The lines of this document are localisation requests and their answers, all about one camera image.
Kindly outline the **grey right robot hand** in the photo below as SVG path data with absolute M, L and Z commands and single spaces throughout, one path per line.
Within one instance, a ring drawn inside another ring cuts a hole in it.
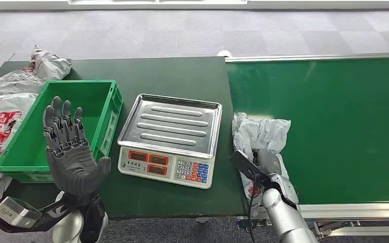
M 277 155 L 267 148 L 254 151 L 254 164 L 265 174 L 282 174 L 281 163 Z

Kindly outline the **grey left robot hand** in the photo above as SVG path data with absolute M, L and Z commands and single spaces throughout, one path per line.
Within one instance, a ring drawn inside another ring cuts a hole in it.
M 78 107 L 70 114 L 71 102 L 56 96 L 43 113 L 45 154 L 53 181 L 66 193 L 84 196 L 96 191 L 111 171 L 111 159 L 93 158 Z

